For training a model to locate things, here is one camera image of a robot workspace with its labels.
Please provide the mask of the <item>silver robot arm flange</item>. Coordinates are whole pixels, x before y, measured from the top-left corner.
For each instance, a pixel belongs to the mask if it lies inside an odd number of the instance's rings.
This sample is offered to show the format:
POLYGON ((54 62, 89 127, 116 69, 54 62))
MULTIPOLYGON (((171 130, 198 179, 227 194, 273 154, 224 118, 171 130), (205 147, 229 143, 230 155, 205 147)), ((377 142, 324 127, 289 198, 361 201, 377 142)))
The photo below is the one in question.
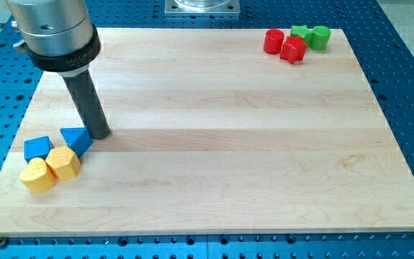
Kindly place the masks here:
POLYGON ((6 0, 22 40, 14 44, 38 68, 67 72, 88 65, 101 43, 84 0, 6 0))

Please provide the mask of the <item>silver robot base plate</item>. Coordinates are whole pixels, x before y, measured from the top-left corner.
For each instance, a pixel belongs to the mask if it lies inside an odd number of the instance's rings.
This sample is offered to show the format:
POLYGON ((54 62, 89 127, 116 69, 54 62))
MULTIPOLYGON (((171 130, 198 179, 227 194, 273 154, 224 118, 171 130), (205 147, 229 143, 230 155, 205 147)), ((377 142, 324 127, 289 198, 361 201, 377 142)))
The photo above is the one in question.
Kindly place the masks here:
POLYGON ((238 14, 240 0, 165 0, 166 14, 238 14))

